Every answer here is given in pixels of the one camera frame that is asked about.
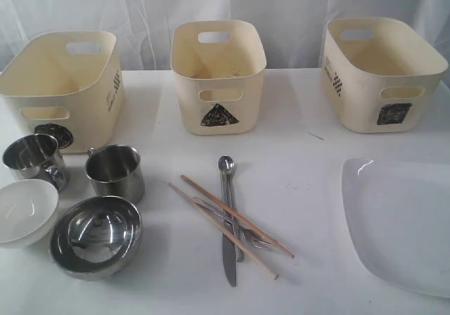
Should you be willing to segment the small steel spoon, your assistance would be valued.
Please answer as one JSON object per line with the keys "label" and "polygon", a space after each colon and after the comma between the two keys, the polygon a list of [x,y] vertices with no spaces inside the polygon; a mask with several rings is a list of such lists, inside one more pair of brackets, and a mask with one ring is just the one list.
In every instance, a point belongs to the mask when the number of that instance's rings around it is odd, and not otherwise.
{"label": "small steel spoon", "polygon": [[[231,209],[237,210],[236,208],[236,196],[233,187],[233,177],[236,172],[236,167],[233,159],[228,155],[223,155],[218,160],[218,167],[221,174],[221,184],[225,184],[225,197],[222,198],[222,202],[228,205]],[[224,211],[224,214],[232,221],[233,234],[239,240],[241,239],[241,231],[239,229],[238,220]]]}

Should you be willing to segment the wooden chopstick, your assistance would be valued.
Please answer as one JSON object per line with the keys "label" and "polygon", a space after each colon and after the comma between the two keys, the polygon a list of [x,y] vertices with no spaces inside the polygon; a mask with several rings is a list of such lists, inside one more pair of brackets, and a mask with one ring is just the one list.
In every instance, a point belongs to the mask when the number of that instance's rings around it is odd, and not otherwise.
{"label": "wooden chopstick", "polygon": [[257,227],[255,224],[253,224],[251,221],[246,219],[243,215],[239,214],[235,209],[229,207],[227,204],[222,202],[220,199],[212,195],[210,192],[206,191],[203,187],[199,186],[196,182],[191,180],[189,177],[185,175],[181,175],[181,179],[183,179],[186,183],[194,187],[195,190],[199,191],[206,197],[208,197],[210,200],[214,201],[217,205],[219,205],[222,209],[226,210],[229,214],[233,215],[236,219],[241,220],[245,225],[249,226],[255,233],[257,233],[259,236],[262,236],[266,238],[272,245],[277,247],[278,249],[282,250],[284,253],[286,253],[290,258],[294,258],[295,255],[289,251],[287,248],[283,247],[275,238],[272,238],[269,234],[263,232],[259,227]]}
{"label": "wooden chopstick", "polygon": [[252,260],[254,260],[258,265],[260,265],[265,271],[267,271],[274,280],[277,280],[279,274],[272,270],[269,266],[267,266],[262,259],[256,255],[253,251],[251,251],[241,240],[238,240],[231,231],[227,230],[225,226],[219,223],[214,217],[212,217],[209,213],[207,213],[204,209],[202,209],[199,204],[197,204],[194,199],[184,193],[180,188],[175,186],[173,183],[169,182],[168,186],[172,188],[177,194],[179,194],[186,202],[188,202],[191,206],[193,206],[199,213],[201,213],[204,218],[209,220],[217,229],[219,229],[224,236],[226,236],[235,246],[239,247],[245,254],[250,256]]}

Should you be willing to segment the steel table knife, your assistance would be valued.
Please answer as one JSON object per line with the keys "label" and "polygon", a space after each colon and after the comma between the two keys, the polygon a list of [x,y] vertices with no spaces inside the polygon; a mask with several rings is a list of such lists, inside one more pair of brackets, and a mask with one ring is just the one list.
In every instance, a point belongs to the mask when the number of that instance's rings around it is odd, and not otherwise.
{"label": "steel table knife", "polygon": [[[229,186],[229,178],[226,174],[221,174],[221,198],[222,202],[233,207],[231,202],[231,191]],[[226,278],[231,287],[236,287],[237,273],[236,273],[236,247],[225,235],[222,236],[221,241],[222,262]]]}

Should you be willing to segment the steel fork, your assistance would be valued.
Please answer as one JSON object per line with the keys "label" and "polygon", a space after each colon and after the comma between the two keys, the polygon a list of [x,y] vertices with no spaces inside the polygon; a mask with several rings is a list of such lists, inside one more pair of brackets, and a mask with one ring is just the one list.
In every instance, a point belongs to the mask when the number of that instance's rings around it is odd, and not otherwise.
{"label": "steel fork", "polygon": [[[223,221],[232,221],[232,218],[229,217],[224,212],[219,211],[217,208],[213,207],[211,204],[206,202],[205,200],[194,197],[194,201],[201,206],[205,211],[208,211],[210,214],[215,215],[216,217],[219,217]],[[250,244],[251,246],[261,249],[261,250],[270,250],[273,245],[269,243],[264,237],[259,236],[256,234],[255,231],[252,229],[245,228],[244,226],[241,226],[240,223],[238,223],[238,232],[239,236],[241,238],[244,238],[245,241]]]}

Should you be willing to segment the stainless steel bowl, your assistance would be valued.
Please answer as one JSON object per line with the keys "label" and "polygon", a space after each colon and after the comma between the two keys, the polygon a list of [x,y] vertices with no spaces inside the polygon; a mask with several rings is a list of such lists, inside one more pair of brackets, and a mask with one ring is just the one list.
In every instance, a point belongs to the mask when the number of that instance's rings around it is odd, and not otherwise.
{"label": "stainless steel bowl", "polygon": [[109,277],[136,256],[143,238],[139,209],[115,195],[94,196],[55,223],[49,256],[67,276],[83,281]]}

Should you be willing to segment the white ceramic bowl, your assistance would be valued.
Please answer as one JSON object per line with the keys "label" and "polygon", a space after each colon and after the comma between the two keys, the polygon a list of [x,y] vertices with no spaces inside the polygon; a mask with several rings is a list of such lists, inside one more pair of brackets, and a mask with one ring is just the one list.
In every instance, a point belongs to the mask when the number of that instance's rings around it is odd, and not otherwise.
{"label": "white ceramic bowl", "polygon": [[59,193],[47,181],[25,179],[1,189],[1,247],[24,248],[41,240],[53,227]]}

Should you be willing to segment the cream bin with triangle mark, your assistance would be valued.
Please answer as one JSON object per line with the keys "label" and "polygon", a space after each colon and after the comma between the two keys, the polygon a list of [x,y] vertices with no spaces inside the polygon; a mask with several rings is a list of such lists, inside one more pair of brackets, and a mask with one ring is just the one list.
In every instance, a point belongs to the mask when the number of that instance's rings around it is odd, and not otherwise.
{"label": "cream bin with triangle mark", "polygon": [[181,120],[190,133],[241,134],[254,128],[266,56],[253,24],[212,20],[178,26],[171,67]]}

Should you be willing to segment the white backdrop curtain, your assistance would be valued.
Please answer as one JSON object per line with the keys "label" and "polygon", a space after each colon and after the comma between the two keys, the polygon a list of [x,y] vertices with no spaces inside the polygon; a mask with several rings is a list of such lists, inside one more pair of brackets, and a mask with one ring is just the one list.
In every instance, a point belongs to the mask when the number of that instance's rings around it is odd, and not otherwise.
{"label": "white backdrop curtain", "polygon": [[167,70],[174,30],[201,20],[244,20],[259,32],[269,68],[315,68],[325,26],[388,17],[449,55],[449,0],[1,0],[1,65],[32,39],[66,30],[117,37],[125,70]]}

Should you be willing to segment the cream bin with circle mark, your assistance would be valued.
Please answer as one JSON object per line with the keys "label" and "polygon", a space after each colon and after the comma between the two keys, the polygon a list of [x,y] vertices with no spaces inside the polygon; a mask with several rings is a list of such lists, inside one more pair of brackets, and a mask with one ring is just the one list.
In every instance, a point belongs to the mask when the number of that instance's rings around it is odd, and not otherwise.
{"label": "cream bin with circle mark", "polygon": [[1,73],[1,97],[22,130],[54,136],[64,153],[104,146],[125,98],[116,36],[69,31],[33,39]]}

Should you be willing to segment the cream bin with square mark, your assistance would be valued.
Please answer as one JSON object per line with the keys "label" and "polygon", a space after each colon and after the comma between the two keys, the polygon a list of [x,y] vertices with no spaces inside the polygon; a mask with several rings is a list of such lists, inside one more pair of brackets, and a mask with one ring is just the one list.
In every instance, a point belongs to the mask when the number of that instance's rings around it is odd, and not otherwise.
{"label": "cream bin with square mark", "polygon": [[326,26],[322,88],[349,130],[414,128],[448,68],[445,57],[400,20],[341,18]]}

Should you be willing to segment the white square plate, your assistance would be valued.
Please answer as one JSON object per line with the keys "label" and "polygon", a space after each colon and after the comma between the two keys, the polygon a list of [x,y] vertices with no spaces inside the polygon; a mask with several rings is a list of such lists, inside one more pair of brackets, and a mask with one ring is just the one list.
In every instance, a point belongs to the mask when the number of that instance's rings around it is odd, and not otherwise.
{"label": "white square plate", "polygon": [[398,288],[449,297],[449,165],[350,158],[340,174],[361,264]]}

